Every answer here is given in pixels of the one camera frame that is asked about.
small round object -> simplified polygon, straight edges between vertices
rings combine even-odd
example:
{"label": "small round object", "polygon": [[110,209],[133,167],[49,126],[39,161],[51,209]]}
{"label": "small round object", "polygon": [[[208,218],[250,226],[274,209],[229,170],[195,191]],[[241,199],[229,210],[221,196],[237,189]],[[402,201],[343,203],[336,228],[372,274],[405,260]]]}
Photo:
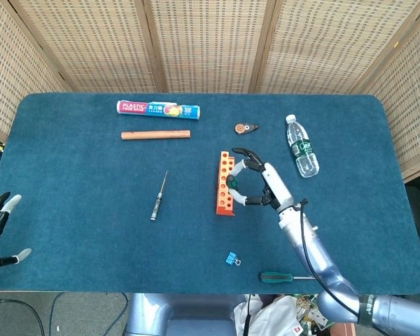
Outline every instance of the small round object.
{"label": "small round object", "polygon": [[238,134],[242,134],[245,131],[245,127],[243,124],[236,124],[235,125],[235,132]]}

blue binder clip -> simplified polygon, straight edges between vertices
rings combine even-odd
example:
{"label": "blue binder clip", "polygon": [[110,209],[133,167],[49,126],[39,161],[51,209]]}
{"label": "blue binder clip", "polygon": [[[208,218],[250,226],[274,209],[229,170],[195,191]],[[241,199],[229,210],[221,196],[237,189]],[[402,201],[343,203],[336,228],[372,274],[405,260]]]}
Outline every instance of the blue binder clip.
{"label": "blue binder clip", "polygon": [[237,257],[237,254],[233,252],[229,253],[229,256],[227,257],[225,262],[229,265],[233,265],[233,264],[235,264],[236,266],[241,265],[241,260]]}

gray carpet floor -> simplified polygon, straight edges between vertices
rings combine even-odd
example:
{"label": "gray carpet floor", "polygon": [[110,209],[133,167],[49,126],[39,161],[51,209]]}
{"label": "gray carpet floor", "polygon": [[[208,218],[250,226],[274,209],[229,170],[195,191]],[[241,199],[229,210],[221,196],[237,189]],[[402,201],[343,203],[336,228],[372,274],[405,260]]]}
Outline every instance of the gray carpet floor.
{"label": "gray carpet floor", "polygon": [[[407,189],[412,213],[420,231],[420,192]],[[0,299],[21,300],[30,304],[41,317],[47,336],[105,335],[114,319],[125,307],[120,293],[65,293],[58,297],[53,309],[50,328],[50,311],[58,293],[0,293]],[[121,336],[127,321],[127,310],[106,336]],[[230,335],[231,326],[220,321],[172,321],[168,336]],[[369,328],[357,326],[357,336],[379,336]],[[37,336],[39,325],[28,308],[15,303],[0,304],[0,336]]]}

blue table mat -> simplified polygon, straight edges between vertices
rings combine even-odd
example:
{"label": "blue table mat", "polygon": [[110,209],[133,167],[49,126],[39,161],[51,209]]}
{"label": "blue table mat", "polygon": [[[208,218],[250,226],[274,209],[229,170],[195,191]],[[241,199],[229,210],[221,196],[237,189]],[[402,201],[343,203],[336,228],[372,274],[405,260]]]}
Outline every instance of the blue table mat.
{"label": "blue table mat", "polygon": [[[116,113],[118,100],[201,106],[199,121]],[[309,133],[320,172],[302,178],[285,117]],[[236,135],[237,123],[255,123]],[[191,130],[191,139],[122,141],[122,131]],[[420,292],[420,244],[382,104],[368,95],[31,94],[0,164],[0,194],[20,193],[0,256],[0,290],[317,293],[315,281],[261,283],[263,271],[306,275],[270,206],[217,216],[221,151],[273,164],[343,275],[361,293]],[[169,170],[156,222],[156,195]],[[261,195],[244,171],[241,193]],[[241,266],[225,259],[235,252]]]}

